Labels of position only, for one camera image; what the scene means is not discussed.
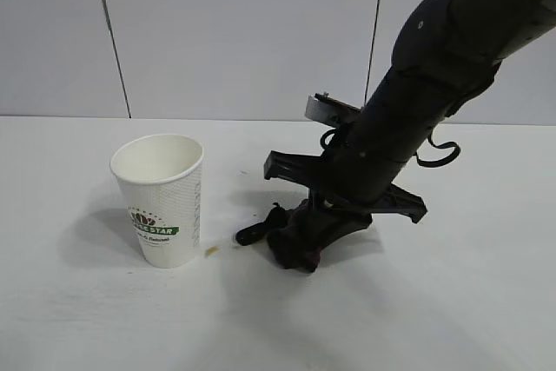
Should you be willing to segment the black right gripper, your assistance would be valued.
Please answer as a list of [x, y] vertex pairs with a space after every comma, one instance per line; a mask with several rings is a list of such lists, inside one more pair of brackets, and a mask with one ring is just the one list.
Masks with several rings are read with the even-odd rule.
[[[343, 138], [339, 129], [330, 129], [320, 138], [320, 155], [273, 150], [263, 165], [265, 179], [282, 179], [309, 189], [303, 233], [314, 236], [315, 258], [342, 237], [367, 229], [373, 221], [367, 214], [400, 214], [417, 223], [427, 213], [421, 197], [394, 185], [402, 163], [351, 155], [340, 147]], [[320, 198], [350, 212], [321, 212]]]

